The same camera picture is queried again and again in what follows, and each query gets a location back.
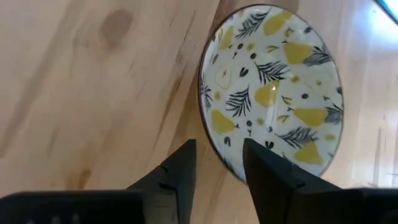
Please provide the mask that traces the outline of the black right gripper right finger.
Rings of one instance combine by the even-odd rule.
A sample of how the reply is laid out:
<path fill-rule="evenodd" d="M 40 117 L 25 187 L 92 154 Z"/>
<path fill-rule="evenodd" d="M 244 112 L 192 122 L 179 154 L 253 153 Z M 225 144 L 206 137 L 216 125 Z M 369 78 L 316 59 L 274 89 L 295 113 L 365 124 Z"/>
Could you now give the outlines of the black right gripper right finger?
<path fill-rule="evenodd" d="M 342 189 L 266 149 L 243 144 L 260 224 L 398 224 L 398 189 Z"/>

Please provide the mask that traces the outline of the yellow bowl with pear print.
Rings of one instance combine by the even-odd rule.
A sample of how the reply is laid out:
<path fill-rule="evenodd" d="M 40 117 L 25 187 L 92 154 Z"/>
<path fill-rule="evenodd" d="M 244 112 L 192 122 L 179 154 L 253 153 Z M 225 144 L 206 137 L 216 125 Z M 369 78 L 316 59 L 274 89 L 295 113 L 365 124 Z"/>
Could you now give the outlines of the yellow bowl with pear print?
<path fill-rule="evenodd" d="M 283 7 L 244 6 L 218 24 L 200 59 L 197 97 L 213 150 L 240 180 L 247 138 L 317 176 L 338 150 L 338 70 L 320 35 Z"/>

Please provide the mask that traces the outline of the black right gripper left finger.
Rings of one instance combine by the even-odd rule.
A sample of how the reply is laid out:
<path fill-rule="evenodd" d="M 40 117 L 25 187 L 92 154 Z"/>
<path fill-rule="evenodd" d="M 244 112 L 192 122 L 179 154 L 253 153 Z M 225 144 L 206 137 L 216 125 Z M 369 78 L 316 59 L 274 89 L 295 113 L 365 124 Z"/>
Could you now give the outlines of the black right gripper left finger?
<path fill-rule="evenodd" d="M 196 164 L 196 141 L 189 139 L 126 189 L 0 197 L 0 224 L 189 224 Z"/>

